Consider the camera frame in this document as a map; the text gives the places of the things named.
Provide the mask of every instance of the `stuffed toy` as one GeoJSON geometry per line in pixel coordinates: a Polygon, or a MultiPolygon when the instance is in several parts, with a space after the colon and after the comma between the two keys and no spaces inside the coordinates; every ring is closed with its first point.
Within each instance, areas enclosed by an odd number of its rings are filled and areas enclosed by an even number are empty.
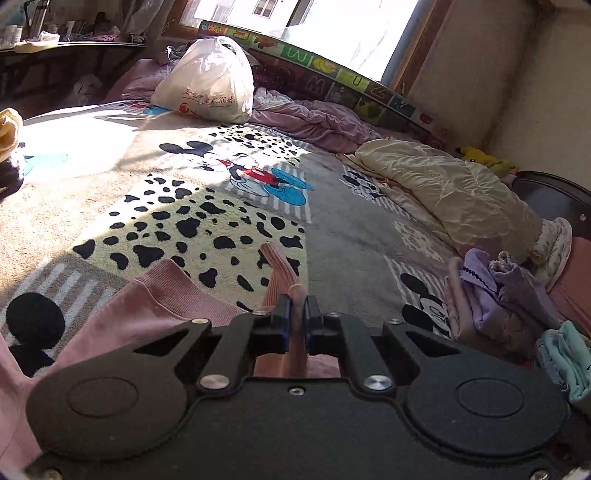
{"type": "Polygon", "coordinates": [[[512,170],[517,170],[517,165],[513,165],[509,160],[499,160],[492,155],[487,155],[482,150],[473,147],[462,147],[459,149],[460,153],[464,155],[462,160],[473,161],[489,168],[497,177],[501,178],[511,173],[512,170]]]}

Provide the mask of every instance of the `cream blanket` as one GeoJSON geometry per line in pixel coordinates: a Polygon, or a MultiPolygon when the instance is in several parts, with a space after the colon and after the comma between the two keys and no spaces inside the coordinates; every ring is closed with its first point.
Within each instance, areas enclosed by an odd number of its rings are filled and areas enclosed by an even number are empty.
{"type": "Polygon", "coordinates": [[[505,250],[523,263],[540,235],[540,217],[478,163],[400,140],[373,140],[354,155],[339,157],[412,192],[436,222],[425,215],[415,218],[441,240],[451,240],[461,256],[471,248],[492,257],[505,250]]]}

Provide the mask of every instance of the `light blue cloth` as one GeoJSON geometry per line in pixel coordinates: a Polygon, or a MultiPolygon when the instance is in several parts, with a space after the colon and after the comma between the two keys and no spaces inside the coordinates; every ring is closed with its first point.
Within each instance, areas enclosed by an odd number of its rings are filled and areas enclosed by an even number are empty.
{"type": "Polygon", "coordinates": [[[542,334],[550,358],[569,385],[569,401],[591,419],[591,352],[569,320],[542,334]]]}

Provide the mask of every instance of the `metal screw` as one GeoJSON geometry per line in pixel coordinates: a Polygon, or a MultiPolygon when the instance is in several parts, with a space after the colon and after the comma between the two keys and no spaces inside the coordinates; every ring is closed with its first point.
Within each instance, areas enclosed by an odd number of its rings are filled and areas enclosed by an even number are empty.
{"type": "Polygon", "coordinates": [[[370,375],[363,384],[370,390],[387,390],[392,386],[392,380],[384,375],[370,375]]]}
{"type": "Polygon", "coordinates": [[[57,470],[45,470],[41,477],[43,480],[61,480],[61,473],[57,470]]]}
{"type": "Polygon", "coordinates": [[[221,390],[230,384],[230,379],[225,375],[205,375],[199,383],[209,390],[221,390]]]}
{"type": "Polygon", "coordinates": [[[534,472],[530,480],[550,480],[550,474],[546,470],[538,470],[534,472]]]}
{"type": "Polygon", "coordinates": [[[301,397],[304,393],[306,393],[305,389],[301,387],[293,387],[289,389],[290,395],[294,395],[296,397],[301,397]]]}

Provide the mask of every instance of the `bedsheet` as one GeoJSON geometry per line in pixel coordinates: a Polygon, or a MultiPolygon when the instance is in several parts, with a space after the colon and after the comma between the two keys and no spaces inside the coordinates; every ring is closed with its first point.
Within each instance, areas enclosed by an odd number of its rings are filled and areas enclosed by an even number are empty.
{"type": "Polygon", "coordinates": [[[23,370],[51,365],[90,314],[161,258],[255,308],[270,278],[267,241],[323,311],[373,326],[404,311],[449,335],[454,251],[324,150],[117,102],[27,120],[18,152],[25,183],[0,203],[0,326],[23,370]],[[22,300],[32,292],[63,319],[22,300]]]}

